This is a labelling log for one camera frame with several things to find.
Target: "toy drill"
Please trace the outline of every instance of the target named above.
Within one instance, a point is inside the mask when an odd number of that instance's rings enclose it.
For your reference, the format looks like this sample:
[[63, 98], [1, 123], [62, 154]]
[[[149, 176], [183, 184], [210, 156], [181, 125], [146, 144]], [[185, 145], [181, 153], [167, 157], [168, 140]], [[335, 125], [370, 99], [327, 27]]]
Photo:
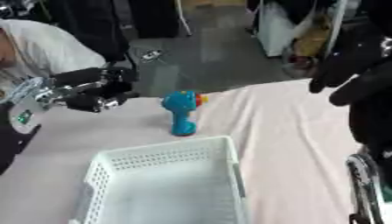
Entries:
[[191, 111], [207, 102], [206, 96], [195, 94], [193, 91], [181, 91], [168, 94], [162, 101], [162, 106], [173, 113], [171, 133], [174, 136], [190, 136], [196, 132], [196, 124], [188, 121]]

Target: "robotic hand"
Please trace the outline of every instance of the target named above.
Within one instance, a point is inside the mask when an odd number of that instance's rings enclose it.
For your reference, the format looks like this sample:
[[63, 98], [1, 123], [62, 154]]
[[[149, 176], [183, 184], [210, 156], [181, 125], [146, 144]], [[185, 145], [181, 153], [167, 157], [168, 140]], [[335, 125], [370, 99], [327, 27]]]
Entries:
[[26, 80], [0, 101], [0, 175], [39, 131], [43, 114], [54, 106], [101, 112], [138, 97], [131, 92], [137, 72], [124, 67], [88, 68]]
[[375, 29], [341, 38], [310, 84], [312, 93], [339, 87], [330, 101], [350, 106], [350, 129], [366, 148], [347, 160], [356, 197], [350, 223], [392, 222], [391, 41]]

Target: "white tablecloth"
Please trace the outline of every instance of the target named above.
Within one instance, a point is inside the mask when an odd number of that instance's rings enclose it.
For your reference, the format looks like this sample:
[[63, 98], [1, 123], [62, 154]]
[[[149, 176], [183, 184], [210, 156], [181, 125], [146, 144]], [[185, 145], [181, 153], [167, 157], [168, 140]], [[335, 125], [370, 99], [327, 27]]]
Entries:
[[[353, 209], [345, 160], [359, 145], [347, 126], [347, 108], [330, 105], [328, 93], [309, 94], [307, 82], [210, 94], [192, 114], [199, 128], [192, 137], [234, 139], [253, 224], [346, 224]], [[156, 98], [101, 114], [51, 110], [0, 177], [0, 223], [67, 223], [95, 153], [178, 140], [170, 123]]]

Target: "concrete floor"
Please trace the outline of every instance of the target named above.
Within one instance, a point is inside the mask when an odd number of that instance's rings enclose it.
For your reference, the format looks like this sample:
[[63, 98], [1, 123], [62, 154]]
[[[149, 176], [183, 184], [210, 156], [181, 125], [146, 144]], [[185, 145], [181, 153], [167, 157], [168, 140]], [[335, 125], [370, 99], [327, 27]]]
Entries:
[[292, 79], [282, 71], [280, 60], [267, 59], [257, 39], [245, 32], [251, 16], [243, 7], [201, 7], [186, 15], [193, 31], [190, 38], [182, 33], [178, 38], [130, 41], [135, 58], [149, 50], [164, 53], [156, 61], [138, 61], [141, 80], [136, 90], [142, 95], [216, 92]]

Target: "person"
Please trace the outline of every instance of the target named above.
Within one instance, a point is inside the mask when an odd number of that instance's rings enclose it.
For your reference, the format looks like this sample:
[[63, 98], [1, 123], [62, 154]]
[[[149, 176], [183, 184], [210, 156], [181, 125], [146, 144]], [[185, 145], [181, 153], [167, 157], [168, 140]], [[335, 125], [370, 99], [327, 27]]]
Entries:
[[0, 101], [26, 79], [105, 64], [100, 54], [56, 26], [0, 19]]

